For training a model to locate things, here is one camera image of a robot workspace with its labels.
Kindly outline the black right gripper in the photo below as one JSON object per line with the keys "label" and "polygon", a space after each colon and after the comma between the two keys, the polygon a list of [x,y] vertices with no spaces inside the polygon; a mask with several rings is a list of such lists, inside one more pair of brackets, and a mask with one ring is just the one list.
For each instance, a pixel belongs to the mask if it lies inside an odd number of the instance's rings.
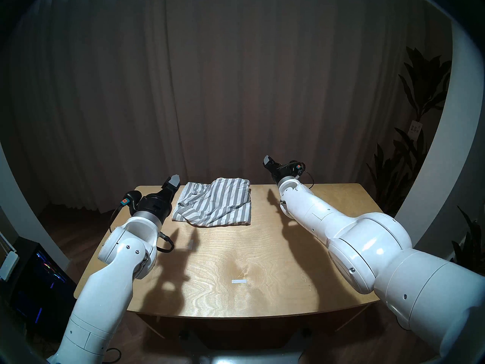
{"label": "black right gripper", "polygon": [[294,179],[300,178],[300,161],[293,160],[282,165],[274,161],[269,155],[266,155],[263,159],[263,166],[268,168],[272,179],[278,186],[288,177]]}

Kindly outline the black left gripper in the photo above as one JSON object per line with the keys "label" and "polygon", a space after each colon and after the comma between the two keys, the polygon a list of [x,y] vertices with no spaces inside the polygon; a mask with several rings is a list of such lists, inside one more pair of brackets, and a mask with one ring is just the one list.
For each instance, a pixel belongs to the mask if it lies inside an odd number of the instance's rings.
{"label": "black left gripper", "polygon": [[151,213],[159,221],[164,221],[172,211],[172,202],[179,187],[180,176],[178,174],[168,177],[159,192],[150,193],[141,198],[135,213]]}

